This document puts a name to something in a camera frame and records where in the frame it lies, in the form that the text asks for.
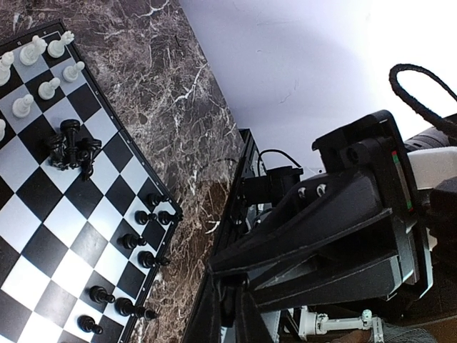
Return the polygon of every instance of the chessboard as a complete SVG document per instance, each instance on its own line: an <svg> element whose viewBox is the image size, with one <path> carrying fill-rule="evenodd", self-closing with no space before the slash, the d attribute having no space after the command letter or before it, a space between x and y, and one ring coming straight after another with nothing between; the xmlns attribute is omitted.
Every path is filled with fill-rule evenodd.
<svg viewBox="0 0 457 343"><path fill-rule="evenodd" d="M21 63L20 51L33 36L50 44L65 31L54 21L0 44L0 56L14 54L11 76L0 86L0 119L6 123L0 141L1 343L127 342L138 318L155 315L142 305L182 219L90 65L75 81L62 77L66 67L83 61L77 36L59 58L45 51L31 66ZM54 77L61 80L55 95L41 99L39 86ZM18 118L13 103L27 94L34 102ZM76 140L101 140L87 181L80 168L59 170L49 163L43 142L66 119L81 123ZM158 196L156 204L151 194ZM102 288L96 301L93 287ZM81 316L93 319L85 322L89 332L81 329Z"/></svg>

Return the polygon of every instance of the brown marble countertop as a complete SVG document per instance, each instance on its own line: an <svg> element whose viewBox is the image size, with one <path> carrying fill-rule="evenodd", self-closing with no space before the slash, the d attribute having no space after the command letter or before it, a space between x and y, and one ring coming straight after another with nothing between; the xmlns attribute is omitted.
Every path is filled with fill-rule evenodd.
<svg viewBox="0 0 457 343"><path fill-rule="evenodd" d="M131 342L181 340L243 142L177 0L0 1L0 38L62 19L184 211Z"/></svg>

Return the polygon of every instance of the marble surface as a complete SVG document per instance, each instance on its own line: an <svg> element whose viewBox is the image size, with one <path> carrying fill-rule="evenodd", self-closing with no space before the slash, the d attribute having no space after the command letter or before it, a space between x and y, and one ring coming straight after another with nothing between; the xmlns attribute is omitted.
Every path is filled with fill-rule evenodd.
<svg viewBox="0 0 457 343"><path fill-rule="evenodd" d="M75 33L88 68L184 211L131 342L184 333L242 139L177 0L0 1L0 39L52 19Z"/></svg>

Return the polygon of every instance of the white wall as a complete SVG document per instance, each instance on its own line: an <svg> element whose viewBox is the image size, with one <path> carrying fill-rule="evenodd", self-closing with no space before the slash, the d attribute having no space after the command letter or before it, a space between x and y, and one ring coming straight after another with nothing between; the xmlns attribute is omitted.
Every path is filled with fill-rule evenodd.
<svg viewBox="0 0 457 343"><path fill-rule="evenodd" d="M181 0L238 127L259 149L319 167L315 138L372 111L396 116L404 139L428 124L390 89L396 63L424 66L457 89L457 1ZM439 114L453 100L425 76L406 88ZM288 164L267 154L268 168Z"/></svg>

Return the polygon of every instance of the white chess piece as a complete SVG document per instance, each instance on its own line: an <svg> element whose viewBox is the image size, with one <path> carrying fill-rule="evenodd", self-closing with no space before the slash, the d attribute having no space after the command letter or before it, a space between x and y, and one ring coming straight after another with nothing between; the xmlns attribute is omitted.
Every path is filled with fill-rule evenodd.
<svg viewBox="0 0 457 343"><path fill-rule="evenodd" d="M5 52L0 60L0 86L8 82L11 76L11 65L14 62L14 54L12 51Z"/></svg>
<svg viewBox="0 0 457 343"><path fill-rule="evenodd" d="M27 44L24 48L21 49L19 54L19 59L22 64L26 66L31 66L33 63L38 61L38 58L41 54L44 53L48 44L38 36L34 36L31 39L31 43Z"/></svg>
<svg viewBox="0 0 457 343"><path fill-rule="evenodd" d="M3 138L5 138L5 128L5 121L3 119L0 119L0 141L2 141Z"/></svg>
<svg viewBox="0 0 457 343"><path fill-rule="evenodd" d="M24 98L16 99L13 103L13 114L18 118L28 116L33 102L34 98L30 94L27 94Z"/></svg>
<svg viewBox="0 0 457 343"><path fill-rule="evenodd" d="M70 44L74 40L74 34L71 31L67 31L60 37L58 41L52 41L48 46L48 54L55 59L62 56L65 52L65 46Z"/></svg>
<svg viewBox="0 0 457 343"><path fill-rule="evenodd" d="M67 82L74 82L78 79L79 72L84 69L86 65L83 61L79 61L74 66L68 66L62 72L62 76Z"/></svg>
<svg viewBox="0 0 457 343"><path fill-rule="evenodd" d="M40 84L40 87L38 87L38 95L40 98L43 100L50 100L55 93L57 87L60 86L60 79L58 77L54 77L51 81L49 82L43 82Z"/></svg>

